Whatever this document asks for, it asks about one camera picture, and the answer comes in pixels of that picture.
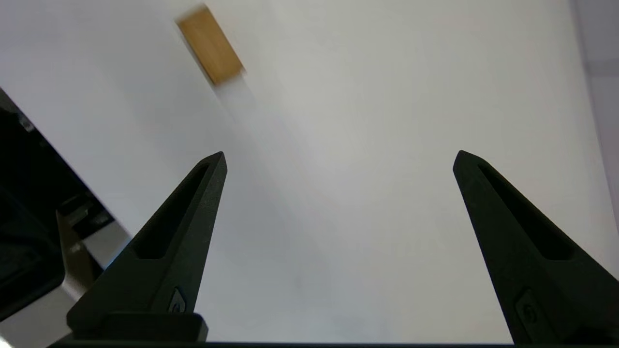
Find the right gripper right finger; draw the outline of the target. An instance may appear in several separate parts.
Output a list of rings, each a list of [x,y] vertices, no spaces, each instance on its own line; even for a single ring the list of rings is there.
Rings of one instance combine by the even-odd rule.
[[[513,342],[617,344],[617,279],[481,157],[453,174]]]

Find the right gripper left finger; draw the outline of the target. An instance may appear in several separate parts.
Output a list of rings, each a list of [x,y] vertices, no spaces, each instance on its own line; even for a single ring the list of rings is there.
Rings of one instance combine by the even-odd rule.
[[[71,341],[205,341],[195,304],[226,173],[223,152],[195,165],[69,310]]]

